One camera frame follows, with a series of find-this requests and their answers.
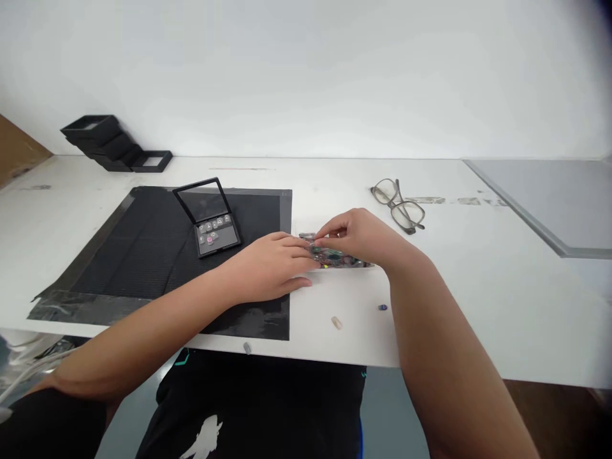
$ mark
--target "black mat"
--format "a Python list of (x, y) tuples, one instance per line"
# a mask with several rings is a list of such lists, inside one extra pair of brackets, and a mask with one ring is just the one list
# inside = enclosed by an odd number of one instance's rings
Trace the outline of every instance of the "black mat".
[[(255, 239), (291, 231), (290, 190), (225, 191), (242, 246), (198, 259), (193, 226), (171, 189), (134, 188), (62, 277), (40, 294), (29, 318), (109, 325)], [(237, 305), (203, 333), (288, 340), (289, 295)]]

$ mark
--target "person's left hand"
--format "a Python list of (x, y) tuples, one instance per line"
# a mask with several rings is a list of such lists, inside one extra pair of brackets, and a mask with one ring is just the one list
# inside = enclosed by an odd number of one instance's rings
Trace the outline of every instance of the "person's left hand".
[(229, 279), (235, 304), (272, 300), (302, 287), (310, 287), (305, 277), (294, 277), (320, 268), (310, 258), (308, 242), (272, 233), (257, 239), (217, 269)]

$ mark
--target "glass panel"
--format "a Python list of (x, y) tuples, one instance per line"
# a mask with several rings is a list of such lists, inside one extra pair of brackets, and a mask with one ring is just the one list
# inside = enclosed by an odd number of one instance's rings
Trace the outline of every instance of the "glass panel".
[(387, 204), (391, 202), (397, 194), (395, 182), (392, 181), (390, 178), (381, 180), (372, 190), (372, 194), (381, 204)]
[(178, 192), (187, 205), (195, 221), (211, 219), (217, 215), (227, 214), (221, 191), (215, 182), (204, 186), (189, 188)]
[(423, 211), (414, 203), (398, 204), (391, 210), (394, 220), (406, 229), (409, 229), (423, 220)]

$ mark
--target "glasses lens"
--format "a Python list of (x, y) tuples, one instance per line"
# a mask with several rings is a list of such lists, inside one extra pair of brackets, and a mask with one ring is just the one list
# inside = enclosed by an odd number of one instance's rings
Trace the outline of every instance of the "glasses lens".
[(372, 189), (372, 194), (381, 204), (388, 204), (389, 202), (393, 201), (393, 198), (395, 197), (396, 193), (397, 188), (395, 187), (395, 182), (392, 181), (390, 178), (381, 180)]
[(414, 203), (401, 203), (391, 210), (393, 219), (403, 228), (410, 229), (423, 220), (423, 211)]

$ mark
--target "person's left arm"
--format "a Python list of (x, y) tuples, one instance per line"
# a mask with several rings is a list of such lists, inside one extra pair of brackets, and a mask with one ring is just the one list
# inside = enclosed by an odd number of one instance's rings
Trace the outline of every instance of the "person's left arm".
[(319, 267), (308, 243), (286, 233), (258, 239), (227, 262), (150, 302), (69, 355), (33, 391), (104, 402), (110, 422), (121, 400), (230, 307), (310, 286), (295, 277)]

